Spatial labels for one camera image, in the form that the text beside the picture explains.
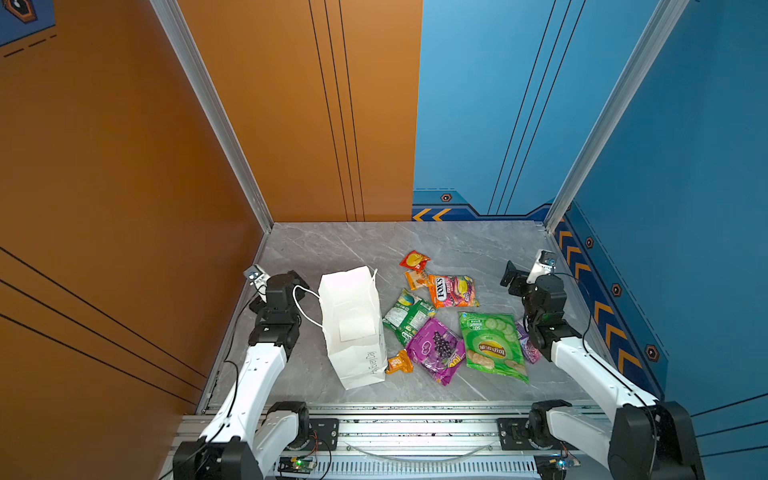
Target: gray marble floor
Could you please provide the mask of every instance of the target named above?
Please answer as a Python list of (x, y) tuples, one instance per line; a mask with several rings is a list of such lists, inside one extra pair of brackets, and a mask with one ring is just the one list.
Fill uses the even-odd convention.
[[(377, 287), (382, 313), (385, 313), (407, 287), (400, 260), (409, 251), (418, 250), (432, 258), (427, 264), (429, 272), (469, 275), (475, 280), (481, 305), (477, 311), (511, 313), (520, 318), (523, 314), (520, 299), (508, 295), (506, 289), (499, 286), (499, 280), (507, 260), (529, 266), (540, 248), (551, 249), (544, 228), (524, 221), (278, 223), (266, 241), (260, 265), (270, 274), (295, 270), (315, 291), (324, 273), (363, 265), (379, 269)], [(416, 293), (429, 297), (426, 289)], [(583, 315), (579, 318), (575, 312), (582, 312), (584, 308), (574, 309), (571, 302), (569, 298), (566, 317), (575, 328), (583, 330), (588, 319)], [(302, 300), (302, 308), (310, 317), (322, 318), (319, 304), (311, 296)], [(458, 333), (459, 310), (469, 309), (444, 308), (438, 311), (437, 317)], [(230, 358), (239, 364), (245, 356), (253, 321), (254, 315), (247, 310), (237, 325)], [(386, 345), (390, 356), (402, 348), (388, 330)], [(417, 366), (413, 373), (398, 372), (387, 376), (385, 382), (345, 390), (326, 355), (322, 332), (312, 323), (303, 322), (299, 341), (268, 403), (280, 400), (435, 403), (589, 399), (576, 382), (546, 360), (526, 366), (530, 385), (462, 366), (450, 385), (441, 386)], [(225, 366), (214, 388), (210, 408), (221, 404), (233, 381), (233, 369)]]

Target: orange snack packet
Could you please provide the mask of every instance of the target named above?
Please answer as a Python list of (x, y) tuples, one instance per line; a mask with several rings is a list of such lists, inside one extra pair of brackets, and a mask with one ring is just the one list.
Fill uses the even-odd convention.
[(416, 290), (429, 285), (429, 278), (425, 271), (417, 272), (415, 270), (408, 270), (406, 272), (406, 280), (408, 280), (408, 286), (411, 287), (411, 290)]
[(387, 367), (386, 374), (392, 375), (398, 370), (402, 370), (404, 373), (413, 372), (413, 363), (411, 363), (411, 359), (408, 358), (408, 353), (405, 350), (400, 350), (397, 356), (389, 359), (389, 367)]
[(411, 253), (406, 255), (406, 258), (402, 259), (402, 262), (400, 262), (400, 266), (404, 266), (405, 268), (409, 268), (411, 270), (416, 270), (417, 272), (421, 272), (424, 270), (424, 267), (427, 266), (427, 262), (429, 262), (430, 258), (427, 257), (424, 253), (419, 253), (416, 250), (411, 250)]

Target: green snack packet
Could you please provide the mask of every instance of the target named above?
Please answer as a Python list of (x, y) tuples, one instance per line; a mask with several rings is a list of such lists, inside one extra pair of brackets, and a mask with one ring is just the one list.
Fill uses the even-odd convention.
[(461, 312), (458, 321), (462, 326), (469, 368), (514, 376), (528, 383), (525, 358), (512, 315)]
[(384, 326), (394, 331), (402, 346), (408, 346), (416, 332), (437, 310), (428, 301), (402, 289), (397, 303), (384, 315)]

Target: snack bag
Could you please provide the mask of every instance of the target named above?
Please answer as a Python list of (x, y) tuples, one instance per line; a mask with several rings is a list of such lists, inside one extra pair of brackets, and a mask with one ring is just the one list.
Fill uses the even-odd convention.
[(398, 370), (402, 370), (404, 373), (413, 372), (413, 364), (411, 363), (411, 359), (408, 358), (408, 353), (405, 350), (400, 350), (397, 356), (393, 356), (389, 359), (389, 366), (384, 373), (392, 375)]
[(424, 270), (424, 267), (427, 266), (427, 262), (430, 261), (430, 258), (427, 257), (424, 253), (419, 253), (416, 250), (411, 250), (411, 253), (406, 255), (406, 258), (402, 259), (402, 262), (400, 262), (400, 266), (404, 266), (405, 268), (409, 268), (411, 270), (416, 270), (417, 272), (421, 272)]
[(531, 343), (531, 340), (528, 338), (528, 334), (525, 332), (523, 322), (518, 320), (515, 322), (515, 327), (518, 330), (518, 337), (520, 339), (520, 346), (522, 346), (523, 349), (523, 356), (530, 363), (538, 362), (538, 360), (541, 358), (541, 352), (536, 350), (536, 347), (534, 347), (533, 343)]
[(430, 275), (427, 285), (435, 307), (480, 306), (475, 299), (475, 281), (468, 276)]
[(408, 280), (408, 286), (411, 287), (411, 290), (416, 290), (428, 285), (429, 276), (424, 271), (408, 270), (406, 280)]
[(528, 383), (512, 315), (461, 312), (458, 321), (462, 326), (469, 368), (514, 376)]
[(384, 326), (395, 332), (402, 346), (408, 346), (411, 338), (437, 311), (428, 301), (402, 289), (397, 303), (384, 315)]
[(431, 318), (406, 347), (408, 356), (421, 363), (441, 385), (448, 385), (465, 358), (462, 339), (439, 320)]

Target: purple candy bag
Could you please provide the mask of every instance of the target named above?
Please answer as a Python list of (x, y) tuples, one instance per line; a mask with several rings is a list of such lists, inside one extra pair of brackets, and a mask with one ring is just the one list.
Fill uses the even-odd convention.
[(526, 360), (528, 360), (530, 363), (536, 363), (541, 358), (541, 353), (536, 350), (536, 347), (533, 346), (531, 343), (531, 340), (528, 338), (528, 334), (525, 332), (525, 327), (523, 326), (523, 323), (518, 320), (515, 322), (515, 326), (518, 329), (518, 337), (520, 338), (520, 346), (523, 347), (523, 356)]
[(428, 319), (406, 347), (408, 357), (421, 363), (441, 385), (448, 385), (466, 357), (464, 342), (435, 318)]

